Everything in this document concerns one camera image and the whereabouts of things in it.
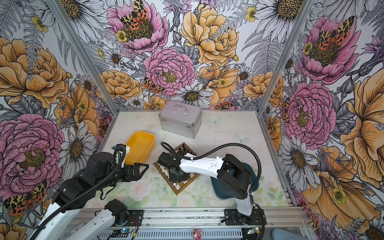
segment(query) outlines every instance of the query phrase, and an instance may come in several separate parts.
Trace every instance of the metal post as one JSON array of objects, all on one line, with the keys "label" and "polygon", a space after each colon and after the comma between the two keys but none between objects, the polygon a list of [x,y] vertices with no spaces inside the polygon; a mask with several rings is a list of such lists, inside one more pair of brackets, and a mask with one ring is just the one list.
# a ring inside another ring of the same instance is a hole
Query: metal post
[{"label": "metal post", "polygon": [[112,112],[112,115],[116,116],[118,114],[118,109],[113,101],[113,98],[109,94],[104,82],[101,80],[100,74],[98,73],[95,65],[93,64],[92,59],[89,56],[87,50],[85,49],[79,35],[74,30],[74,25],[69,19],[67,12],[65,12],[63,6],[61,5],[60,0],[49,0],[46,1],[46,3],[48,4],[55,18],[59,22],[60,28],[66,33],[66,36],[72,44],[73,48],[75,49],[77,54],[81,56],[83,64],[85,65],[89,74],[91,75],[91,78],[93,79],[93,81],[95,81],[97,87],[99,88],[100,93],[104,97],[105,102],[107,103]]},{"label": "metal post", "polygon": [[300,11],[297,14],[297,19],[295,21],[295,25],[293,26],[292,32],[287,37],[287,41],[285,42],[283,51],[280,54],[279,60],[276,64],[276,67],[273,71],[273,75],[271,77],[271,81],[268,84],[268,87],[265,90],[265,93],[262,98],[262,102],[260,103],[259,107],[257,108],[258,112],[260,114],[263,113],[266,104],[268,103],[269,99],[271,98],[271,95],[273,93],[273,89],[275,88],[279,77],[281,75],[281,71],[283,70],[283,67],[285,63],[287,62],[290,51],[292,50],[294,44],[296,44],[297,37],[299,36],[301,30],[305,26],[305,22],[307,21],[307,18],[312,10],[312,7],[314,5],[315,0],[304,0],[303,4],[301,5]]}]

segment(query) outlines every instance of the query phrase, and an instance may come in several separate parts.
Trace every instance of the metal handle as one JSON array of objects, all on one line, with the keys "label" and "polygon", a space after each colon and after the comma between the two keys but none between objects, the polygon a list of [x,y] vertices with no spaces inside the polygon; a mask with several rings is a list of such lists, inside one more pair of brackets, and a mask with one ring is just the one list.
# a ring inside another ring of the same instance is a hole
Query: metal handle
[{"label": "metal handle", "polygon": [[175,111],[176,111],[176,107],[181,107],[181,108],[184,108],[184,109],[185,109],[185,114],[187,114],[187,113],[188,113],[187,109],[186,109],[185,107],[183,107],[183,106],[180,106],[180,105],[175,105],[175,106],[173,107],[173,110],[175,110]]}]

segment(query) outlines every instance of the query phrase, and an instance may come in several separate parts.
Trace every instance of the black mounting plate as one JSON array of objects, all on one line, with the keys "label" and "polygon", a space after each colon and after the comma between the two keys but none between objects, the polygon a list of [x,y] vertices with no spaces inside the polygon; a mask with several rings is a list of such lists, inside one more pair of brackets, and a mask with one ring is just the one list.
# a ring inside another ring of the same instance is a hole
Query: black mounting plate
[{"label": "black mounting plate", "polygon": [[[128,216],[133,218],[137,222],[137,226],[138,227],[141,226],[144,210],[128,209],[127,212],[128,212]],[[131,219],[128,219],[128,221],[123,226],[116,226],[115,224],[112,226],[113,227],[135,227],[136,225]]]},{"label": "black mounting plate", "polygon": [[[239,214],[237,209],[224,209],[225,213],[225,224],[227,226],[233,226],[233,225],[244,225],[243,222],[240,221],[240,216],[242,214]],[[250,219],[250,224],[249,225],[266,225],[266,219],[265,219],[265,214],[264,210],[261,209],[261,213],[258,208],[253,208],[252,214],[247,217]]]}]

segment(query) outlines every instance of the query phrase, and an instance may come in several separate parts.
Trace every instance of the wall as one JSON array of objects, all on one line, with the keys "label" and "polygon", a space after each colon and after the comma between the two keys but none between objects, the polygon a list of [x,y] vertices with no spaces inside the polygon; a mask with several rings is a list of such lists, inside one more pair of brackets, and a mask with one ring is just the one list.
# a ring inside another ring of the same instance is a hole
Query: wall
[{"label": "wall", "polygon": [[255,109],[302,0],[61,2],[120,109]]},{"label": "wall", "polygon": [[23,240],[112,116],[44,2],[0,5],[0,239]]},{"label": "wall", "polygon": [[318,239],[383,239],[384,1],[316,6],[263,116]]}]

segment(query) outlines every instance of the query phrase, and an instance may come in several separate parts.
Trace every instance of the floral tablecloth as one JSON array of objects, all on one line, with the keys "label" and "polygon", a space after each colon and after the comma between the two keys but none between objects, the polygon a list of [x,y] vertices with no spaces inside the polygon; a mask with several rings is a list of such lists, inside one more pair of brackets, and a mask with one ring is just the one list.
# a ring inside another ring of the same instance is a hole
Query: floral tablecloth
[{"label": "floral tablecloth", "polygon": [[[278,174],[274,168],[267,145],[259,127],[256,114],[246,111],[206,111],[202,113],[202,124],[195,139],[187,138],[161,128],[158,112],[121,112],[104,147],[104,151],[113,153],[111,147],[125,144],[136,131],[147,131],[155,135],[156,144],[147,164],[148,171],[136,182],[119,183],[104,200],[100,200],[98,191],[95,198],[88,201],[86,208],[104,207],[112,199],[118,199],[129,208],[150,207],[235,207],[234,198],[220,200],[213,191],[208,176],[199,176],[194,182],[175,195],[153,163],[161,152],[165,151],[160,142],[171,146],[185,142],[198,155],[228,142],[239,142],[251,147],[262,163],[260,186],[254,193],[254,200],[260,206],[288,206]],[[257,173],[256,160],[243,148],[228,147],[214,153],[215,156],[233,154],[240,161],[246,162]]]}]

